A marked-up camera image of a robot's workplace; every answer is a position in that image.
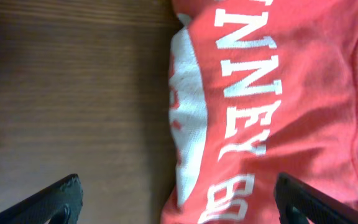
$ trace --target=black plastic object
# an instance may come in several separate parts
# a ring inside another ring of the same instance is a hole
[[[281,224],[358,224],[358,211],[281,173],[274,189]]]
[[[0,213],[0,224],[75,224],[83,191],[72,174]]]

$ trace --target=white graphic print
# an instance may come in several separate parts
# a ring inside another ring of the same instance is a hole
[[[224,89],[224,97],[248,96],[261,93],[274,92],[276,95],[283,93],[281,80],[274,80],[269,85],[249,86],[254,81],[262,78],[278,67],[278,55],[273,55],[270,60],[256,62],[231,63],[230,60],[222,60],[222,76],[229,76],[232,72],[255,70],[252,74],[243,78],[241,81]]]
[[[248,209],[248,204],[244,197],[252,194],[254,188],[255,176],[253,174],[238,175],[218,185],[212,185],[208,189],[208,203],[206,210],[201,214],[198,223],[206,223],[212,220],[243,220]],[[234,189],[235,184],[245,182],[244,189]],[[226,191],[224,198],[215,200],[215,194],[222,190]],[[239,211],[225,212],[230,207],[239,206]]]
[[[250,138],[248,141],[242,143],[242,144],[228,144],[227,146],[224,146],[221,151],[219,152],[218,160],[222,158],[222,156],[227,152],[251,152],[255,154],[256,156],[263,156],[266,154],[266,145],[261,144],[258,146],[252,146],[255,144],[255,142],[263,142],[266,141],[267,137],[270,134],[269,129],[265,129],[262,131],[262,133],[257,134],[256,136]]]
[[[272,122],[274,111],[280,106],[281,100],[277,100],[272,105],[265,105],[257,108],[249,108],[245,110],[237,110],[237,107],[230,106],[226,111],[226,134],[224,138],[229,138],[237,134],[236,120],[237,118],[248,118],[244,128],[256,124],[259,120],[259,115],[266,113],[265,117],[260,119],[260,125],[269,125]]]
[[[253,0],[253,1],[260,1],[260,2],[264,2],[265,6],[269,6],[273,3],[273,0]]]
[[[271,49],[277,48],[276,43],[270,36],[263,37],[263,39],[260,40],[239,40],[266,25],[268,15],[267,12],[263,12],[261,16],[226,14],[226,10],[216,9],[216,27],[222,27],[225,23],[248,24],[217,40],[216,46],[218,46],[219,49],[247,49],[263,46],[268,46]]]
[[[200,68],[186,27],[173,37],[171,51],[175,71],[169,79],[169,85],[176,91],[178,107],[170,109],[169,120],[170,123],[178,123],[180,127],[171,128],[180,156],[177,165],[180,207],[193,191],[200,174],[206,139],[207,109]]]

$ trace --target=wooden surface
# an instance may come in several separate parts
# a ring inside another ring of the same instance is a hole
[[[179,28],[168,0],[0,0],[0,211],[77,173],[79,223],[158,223]]]

